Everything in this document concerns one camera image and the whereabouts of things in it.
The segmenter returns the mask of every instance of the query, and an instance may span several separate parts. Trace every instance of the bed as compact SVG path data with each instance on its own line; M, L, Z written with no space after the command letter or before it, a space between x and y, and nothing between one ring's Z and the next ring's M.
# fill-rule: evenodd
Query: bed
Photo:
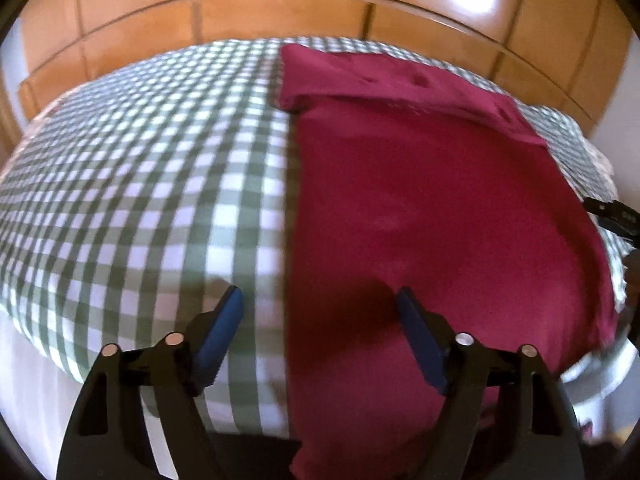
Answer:
M199 399L201 414L211 431L291 435L282 288L298 161L288 136L289 118L273 106L279 49L290 42L329 52L384 52L434 64L482 88L502 91L471 72L386 44L290 38L218 41L162 54L81 86L53 103L31 123L30 132L3 171L0 186L2 225L24 233L15 240L15 247L23 250L17 257L26 266L36 262L31 272L45 273L39 290L23 288L22 283L37 282L35 274L31 276L28 268L21 273L15 263L9 265L7 253L2 257L2 282L7 287L3 297L13 318L13 322L2 318L2 329L9 335L1 339L2 351L10 367L5 377L15 381L14 388L3 389L2 412L18 441L49 478L53 478L65 421L79 392L76 381L86 376L100 348L107 342L117 342L123 349L138 348L180 330L195 313L185 310L182 302L211 308L226 282L253 296L248 304L254 310L215 385ZM574 120L551 108L519 107L548 141L559 169L579 196L615 197L602 156L584 139ZM181 151L191 149L199 134L204 143L196 152ZM130 145L120 145L127 139ZM207 147L218 150L224 145L228 149L221 164L220 152L208 152ZM120 159L110 162L111 155ZM254 156L262 157L256 174L247 165ZM180 177L178 161L187 160L190 172ZM156 164L164 165L162 171L154 172ZM39 175L51 175L52 185L59 183L60 200L55 196L59 191L31 195L39 192ZM207 189L214 193L209 198L204 195ZM49 204L49 212L39 209L43 203ZM8 204L30 205L16 208ZM69 209L73 204L79 208ZM49 214L49 220L38 222L42 231L25 232L28 216L22 222L11 216L18 209L26 215ZM121 218L125 212L129 215ZM158 237L167 215L170 220ZM211 219L199 243L198 238L188 237L198 225L195 218ZM246 244L233 236L243 227L248 230ZM621 257L626 247L613 235L600 233L609 254L616 298L622 305ZM50 242L29 249L38 238ZM185 254L194 253L201 259L189 263ZM172 266L172 260L184 261L184 265ZM153 267L152 261L159 267ZM63 285L65 266L72 272ZM113 283L120 269L123 281ZM143 285L150 278L156 279L152 287L157 295ZM198 291L203 280L207 288ZM66 293L60 297L63 286ZM204 297L204 303L195 301L195 294ZM40 298L40 304L33 304L33 298ZM80 304L88 306L85 324L77 322L77 311L67 310ZM26 338L17 335L11 324ZM34 347L28 351L22 348L26 339ZM52 361L44 362L35 349ZM251 372L247 363L255 363ZM18 373L25 368L40 373ZM60 400L37 402L33 393L51 381L55 381ZM42 419L34 419L33 410ZM28 420L38 420L35 428L23 419L27 414ZM48 444L33 446L34 433L42 428L48 428Z
M107 10L97 0L56 0L79 24L47 32L43 23L61 15L44 5L51 1L32 0L21 16L30 73L18 95L33 120L0 176L0 227L16 251L0 255L9 314L0 316L0 361L10 378L0 413L46 478L102 345L148 346L212 308L227 283L248 295L250 311L216 384L198 399L206 427L294 436L283 289L299 160L290 118L274 106L285 43L389 54L508 90L578 196L616 197L607 161L583 136L626 52L616 46L604 73L596 62L602 38L628 41L628 23L606 27L620 22L613 0L593 0L572 57L582 60L568 78L549 62L556 46L526 52L530 31L516 23L516 0L498 29L427 0L134 0ZM536 2L524 0L522 12ZM274 18L287 6L298 12ZM595 94L586 80L598 82ZM600 235L622 310L628 247ZM635 357L624 341L621 327L618 346L564 374L574 404L622 380ZM594 380L610 362L614 377ZM45 386L55 395L37 394ZM160 470L175 478L148 396L145 406Z

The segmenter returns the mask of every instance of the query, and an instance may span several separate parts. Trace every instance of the maroon shirt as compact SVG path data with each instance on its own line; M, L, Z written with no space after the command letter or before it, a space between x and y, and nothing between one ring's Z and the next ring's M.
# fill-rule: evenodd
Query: maroon shirt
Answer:
M282 49L300 112L289 413L305 480L389 480L442 406L402 333L410 286L457 331L559 373L616 315L596 227L514 101L378 54Z

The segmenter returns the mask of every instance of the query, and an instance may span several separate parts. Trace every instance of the gingham bedsheet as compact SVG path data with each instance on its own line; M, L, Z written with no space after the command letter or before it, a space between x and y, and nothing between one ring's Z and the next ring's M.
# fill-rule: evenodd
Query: gingham bedsheet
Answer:
M0 176L0 306L76 380L102 345L154 344L233 283L246 313L198 408L215 431L289 436L283 296L299 162L273 100L278 53L292 42L383 52L503 92L450 64L346 38L217 41L77 89L31 127ZM615 198L574 120L518 106L579 196ZM626 245L601 234L622 302Z

